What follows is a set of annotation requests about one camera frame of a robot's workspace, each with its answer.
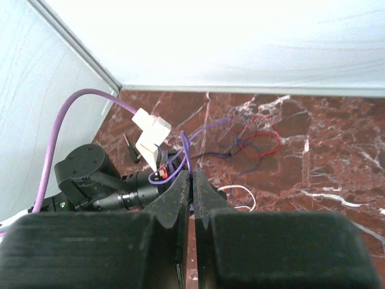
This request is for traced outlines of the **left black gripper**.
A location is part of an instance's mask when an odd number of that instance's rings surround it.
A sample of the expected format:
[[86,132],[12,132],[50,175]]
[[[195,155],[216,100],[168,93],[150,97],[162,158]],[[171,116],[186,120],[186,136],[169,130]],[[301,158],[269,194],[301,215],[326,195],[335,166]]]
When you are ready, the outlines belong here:
[[109,184],[112,193],[109,196],[100,198],[93,202],[93,209],[96,211],[115,211],[115,210],[142,210],[151,202],[169,189],[175,180],[168,178],[168,173],[155,173],[153,181],[149,182],[150,174],[137,172],[125,175],[119,181],[102,181],[103,185]]

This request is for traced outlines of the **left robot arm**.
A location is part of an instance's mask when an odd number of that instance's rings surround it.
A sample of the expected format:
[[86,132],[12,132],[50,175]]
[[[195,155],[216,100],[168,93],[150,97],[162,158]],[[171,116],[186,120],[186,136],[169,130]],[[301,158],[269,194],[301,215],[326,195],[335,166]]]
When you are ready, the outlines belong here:
[[42,212],[142,210],[184,169],[175,150],[156,159],[158,171],[120,175],[105,150],[85,144],[54,166],[60,192],[44,198]]

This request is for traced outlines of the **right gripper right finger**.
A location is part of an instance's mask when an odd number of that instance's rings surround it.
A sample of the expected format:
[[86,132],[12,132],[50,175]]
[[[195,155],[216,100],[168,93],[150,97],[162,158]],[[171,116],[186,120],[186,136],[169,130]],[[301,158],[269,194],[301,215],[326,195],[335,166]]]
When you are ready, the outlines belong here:
[[200,288],[380,288],[353,223],[339,213],[240,212],[193,178]]

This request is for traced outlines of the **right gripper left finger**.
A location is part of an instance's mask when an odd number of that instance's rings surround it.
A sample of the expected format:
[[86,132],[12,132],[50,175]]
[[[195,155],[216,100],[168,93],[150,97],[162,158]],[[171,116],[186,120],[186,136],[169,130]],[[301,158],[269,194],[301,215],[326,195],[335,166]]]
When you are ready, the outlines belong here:
[[1,242],[2,288],[184,288],[190,180],[136,213],[29,214]]

